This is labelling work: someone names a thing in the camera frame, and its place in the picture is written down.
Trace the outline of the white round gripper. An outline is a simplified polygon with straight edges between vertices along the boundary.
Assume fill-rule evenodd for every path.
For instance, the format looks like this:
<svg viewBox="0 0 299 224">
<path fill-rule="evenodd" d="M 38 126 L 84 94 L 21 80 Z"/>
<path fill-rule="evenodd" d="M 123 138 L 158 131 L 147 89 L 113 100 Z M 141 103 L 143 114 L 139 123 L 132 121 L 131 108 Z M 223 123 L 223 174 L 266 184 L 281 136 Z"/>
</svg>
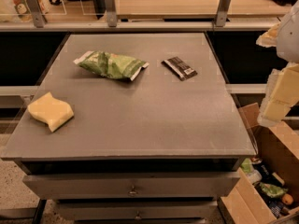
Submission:
<svg viewBox="0 0 299 224">
<path fill-rule="evenodd" d="M 257 121 L 261 126 L 272 127 L 299 102 L 299 0 L 280 24 L 257 38 L 256 44 L 265 48 L 277 46 L 278 57 L 290 62 L 281 71 L 273 69 L 267 80 Z"/>
</svg>

